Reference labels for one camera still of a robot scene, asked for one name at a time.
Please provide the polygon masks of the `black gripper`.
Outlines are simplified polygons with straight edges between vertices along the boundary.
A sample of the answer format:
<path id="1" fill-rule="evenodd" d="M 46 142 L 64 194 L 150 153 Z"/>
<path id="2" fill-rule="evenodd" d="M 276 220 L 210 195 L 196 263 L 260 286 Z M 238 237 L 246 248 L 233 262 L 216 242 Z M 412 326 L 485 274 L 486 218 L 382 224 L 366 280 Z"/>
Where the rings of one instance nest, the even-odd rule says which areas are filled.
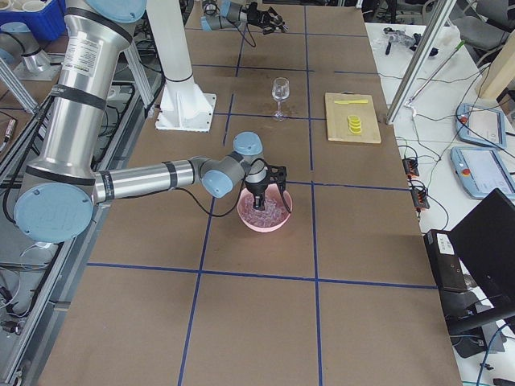
<path id="1" fill-rule="evenodd" d="M 259 211 L 265 210 L 265 198 L 263 196 L 268 185 L 269 176 L 266 168 L 245 178 L 246 189 L 254 196 L 253 208 L 257 208 Z"/>
<path id="2" fill-rule="evenodd" d="M 286 24 L 271 24 L 283 23 L 281 15 L 279 15 L 275 10 L 268 10 L 267 12 L 259 10 L 256 2 L 251 2 L 246 7 L 246 19 L 248 24 L 260 27 L 263 34 L 272 34 L 276 31 L 281 33 L 288 32 L 288 26 Z"/>

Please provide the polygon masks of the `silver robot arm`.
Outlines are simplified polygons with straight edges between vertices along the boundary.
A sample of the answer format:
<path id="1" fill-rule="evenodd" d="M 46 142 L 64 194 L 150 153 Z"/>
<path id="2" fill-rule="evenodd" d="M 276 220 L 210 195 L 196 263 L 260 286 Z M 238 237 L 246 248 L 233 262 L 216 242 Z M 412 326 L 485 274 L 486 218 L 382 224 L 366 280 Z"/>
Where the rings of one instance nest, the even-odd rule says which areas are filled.
<path id="1" fill-rule="evenodd" d="M 200 25 L 204 31 L 238 28 L 243 23 L 260 28 L 263 35 L 288 31 L 283 17 L 273 7 L 260 10 L 257 2 L 223 1 L 218 5 L 217 1 L 202 1 L 201 6 L 203 16 Z"/>
<path id="2" fill-rule="evenodd" d="M 43 147 L 26 166 L 14 205 L 19 230 L 37 242 L 79 236 L 99 203 L 201 184 L 213 197 L 244 182 L 263 209 L 270 167 L 255 133 L 238 134 L 220 160 L 197 156 L 124 170 L 93 171 L 91 163 L 119 55 L 133 42 L 137 21 L 149 19 L 165 85 L 158 129 L 206 132 L 215 96 L 193 78 L 183 19 L 176 1 L 69 1 L 68 45 Z"/>

